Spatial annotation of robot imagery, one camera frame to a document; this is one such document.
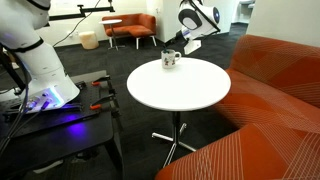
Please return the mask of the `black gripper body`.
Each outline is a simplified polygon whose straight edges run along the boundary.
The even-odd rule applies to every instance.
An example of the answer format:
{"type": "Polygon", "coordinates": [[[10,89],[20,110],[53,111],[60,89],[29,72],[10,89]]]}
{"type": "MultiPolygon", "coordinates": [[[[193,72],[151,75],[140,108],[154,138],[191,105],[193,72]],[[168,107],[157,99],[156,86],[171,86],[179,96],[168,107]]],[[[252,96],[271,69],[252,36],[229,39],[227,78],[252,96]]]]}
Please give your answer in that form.
{"type": "Polygon", "coordinates": [[[169,40],[170,44],[175,43],[186,43],[187,40],[184,38],[182,31],[178,31],[175,36],[169,40]]]}

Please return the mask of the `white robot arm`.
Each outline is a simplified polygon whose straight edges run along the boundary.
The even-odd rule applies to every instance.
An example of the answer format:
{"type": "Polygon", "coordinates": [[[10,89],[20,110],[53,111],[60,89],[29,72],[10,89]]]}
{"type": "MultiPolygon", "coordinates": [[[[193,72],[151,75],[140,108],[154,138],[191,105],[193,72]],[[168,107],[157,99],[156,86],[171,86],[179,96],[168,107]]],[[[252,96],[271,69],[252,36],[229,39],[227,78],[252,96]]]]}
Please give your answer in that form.
{"type": "Polygon", "coordinates": [[[61,108],[80,93],[54,48],[36,32],[48,24],[50,7],[51,0],[0,0],[0,42],[31,76],[21,95],[30,112],[61,108]]]}

